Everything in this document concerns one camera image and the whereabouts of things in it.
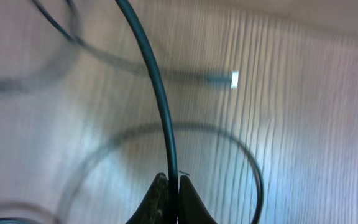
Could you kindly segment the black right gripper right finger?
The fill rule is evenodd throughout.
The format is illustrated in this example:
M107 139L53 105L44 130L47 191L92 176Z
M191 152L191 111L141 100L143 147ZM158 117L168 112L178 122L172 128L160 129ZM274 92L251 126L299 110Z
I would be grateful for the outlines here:
M179 224L217 224L207 211L188 176L180 177Z

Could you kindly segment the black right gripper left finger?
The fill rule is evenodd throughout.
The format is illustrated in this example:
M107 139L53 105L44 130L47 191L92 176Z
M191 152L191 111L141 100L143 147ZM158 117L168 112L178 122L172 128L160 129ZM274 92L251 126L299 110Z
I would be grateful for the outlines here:
M169 203L168 179L164 173L158 173L152 181L137 210L127 224L165 224Z

